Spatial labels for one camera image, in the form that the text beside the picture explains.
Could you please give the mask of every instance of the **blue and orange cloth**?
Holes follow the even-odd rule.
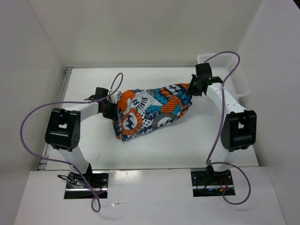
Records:
[[[127,90],[118,99],[118,119],[113,127],[118,139],[126,141],[176,121],[192,105],[189,83],[158,89]]]

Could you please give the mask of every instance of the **plastic basket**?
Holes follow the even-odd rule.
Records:
[[[201,54],[197,56],[198,63],[203,63],[208,58],[215,54]],[[216,56],[209,61],[210,67],[214,76],[214,69],[218,71],[217,75],[222,80],[229,74],[238,61],[238,57],[231,53],[224,53]],[[234,73],[226,80],[226,89],[232,94],[234,98],[248,96],[251,93],[244,70],[241,65],[237,67]]]

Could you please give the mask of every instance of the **white table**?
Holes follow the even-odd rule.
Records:
[[[109,89],[114,77],[123,72],[120,90],[152,89],[174,83],[189,83],[194,67],[78,68],[73,69],[64,100],[80,101],[94,94],[96,87]],[[224,77],[224,71],[213,70]],[[128,142],[117,140],[112,121],[101,114],[81,125],[80,148],[93,169],[155,169],[205,167],[206,157],[218,132],[221,112],[206,96],[193,97],[187,113],[172,125],[155,130]],[[63,159],[47,147],[50,158]],[[213,156],[222,152],[219,143]],[[236,160],[239,166],[258,166],[249,147]],[[48,162],[46,170],[67,170],[68,166]]]
[[[268,169],[243,170],[252,192],[238,206],[221,196],[193,197],[189,169],[110,171],[108,198],[101,200],[100,213],[91,210],[91,199],[63,199],[66,182],[57,174],[67,171],[35,171],[28,178],[15,225],[284,225]],[[236,169],[232,178],[236,196],[228,199],[238,202],[248,186]]]

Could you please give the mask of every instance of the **colorful fabric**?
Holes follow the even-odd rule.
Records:
[[[170,124],[191,106],[189,83],[158,89],[127,90],[118,100],[118,119],[113,127],[118,139],[126,141]]]

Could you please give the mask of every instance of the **orange circle on cloth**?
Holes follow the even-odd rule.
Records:
[[[126,120],[128,120],[128,123],[132,122],[131,120],[129,120],[130,117],[136,118],[135,126],[130,129],[124,128],[124,122],[126,122]],[[143,125],[142,116],[135,108],[131,108],[129,112],[126,113],[126,115],[121,119],[121,126],[122,126],[121,133],[124,135],[134,135],[141,129],[142,125]]]

